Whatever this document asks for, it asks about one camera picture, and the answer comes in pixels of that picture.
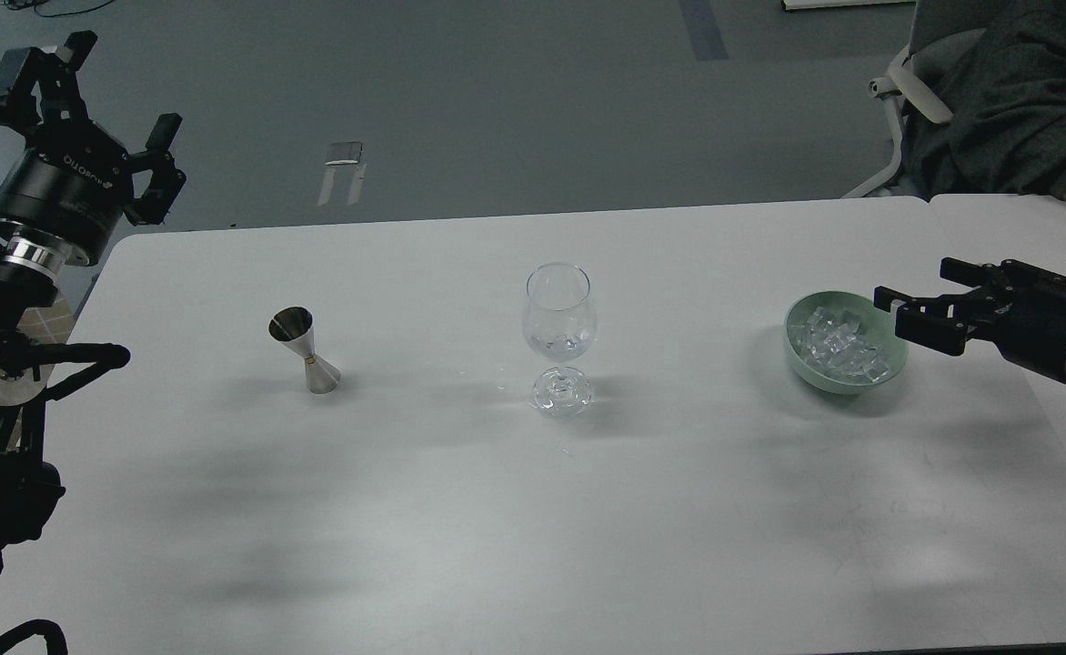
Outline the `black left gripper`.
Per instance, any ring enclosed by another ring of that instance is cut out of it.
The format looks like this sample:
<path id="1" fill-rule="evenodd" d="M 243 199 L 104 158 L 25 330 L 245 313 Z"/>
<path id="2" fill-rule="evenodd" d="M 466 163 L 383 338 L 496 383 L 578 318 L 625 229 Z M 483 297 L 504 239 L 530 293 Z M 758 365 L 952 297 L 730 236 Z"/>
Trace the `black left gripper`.
<path id="1" fill-rule="evenodd" d="M 0 126 L 23 138 L 0 186 L 0 235 L 37 229 L 69 245 L 67 262 L 81 267 L 100 261 L 123 207 L 134 227 L 157 227 L 187 181 L 169 150 L 178 113 L 160 115 L 130 157 L 118 138 L 99 135 L 76 78 L 97 38 L 74 32 L 54 51 L 15 48 L 0 61 Z M 150 173 L 149 183 L 131 199 L 139 173 Z"/>

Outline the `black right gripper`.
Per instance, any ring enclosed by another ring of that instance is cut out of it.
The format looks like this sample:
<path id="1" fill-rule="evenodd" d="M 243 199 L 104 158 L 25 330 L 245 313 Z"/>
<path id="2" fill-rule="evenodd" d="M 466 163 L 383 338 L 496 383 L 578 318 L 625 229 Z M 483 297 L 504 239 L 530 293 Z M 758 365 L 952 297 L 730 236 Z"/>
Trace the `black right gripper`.
<path id="1" fill-rule="evenodd" d="M 944 257 L 940 278 L 966 291 L 917 297 L 874 288 L 873 306 L 890 314 L 897 337 L 954 357 L 971 340 L 994 341 L 1003 360 L 1066 383 L 1066 277 L 1015 258 Z M 1015 295 L 1008 307 L 1007 295 Z"/>

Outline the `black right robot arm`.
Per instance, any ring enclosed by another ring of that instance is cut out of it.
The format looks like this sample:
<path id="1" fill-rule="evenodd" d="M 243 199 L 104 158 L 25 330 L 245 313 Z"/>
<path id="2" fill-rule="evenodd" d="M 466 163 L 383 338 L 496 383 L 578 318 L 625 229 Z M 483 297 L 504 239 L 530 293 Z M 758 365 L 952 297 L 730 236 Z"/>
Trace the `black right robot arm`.
<path id="1" fill-rule="evenodd" d="M 895 336 L 962 356 L 971 340 L 994 344 L 1003 360 L 1066 385 L 1066 277 L 1006 258 L 970 263 L 944 257 L 941 278 L 964 293 L 917 297 L 875 287 L 871 303 L 893 319 Z"/>

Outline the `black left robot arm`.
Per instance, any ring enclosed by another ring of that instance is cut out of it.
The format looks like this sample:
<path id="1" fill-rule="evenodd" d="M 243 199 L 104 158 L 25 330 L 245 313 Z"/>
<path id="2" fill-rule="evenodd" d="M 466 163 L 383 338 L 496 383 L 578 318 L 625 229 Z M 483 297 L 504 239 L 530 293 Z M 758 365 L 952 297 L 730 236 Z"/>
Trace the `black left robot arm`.
<path id="1" fill-rule="evenodd" d="M 44 460 L 47 405 L 130 360 L 115 344 L 47 344 L 20 320 L 54 304 L 65 267 L 99 263 L 118 221 L 162 224 L 185 185 L 171 151 L 180 115 L 159 116 L 134 154 L 88 116 L 78 71 L 96 41 L 74 32 L 54 51 L 17 48 L 0 62 L 0 126 L 25 140 L 0 186 L 0 575 L 5 548 L 39 539 L 65 494 Z M 58 623 L 29 620 L 0 634 L 0 654 L 33 637 L 67 651 Z"/>

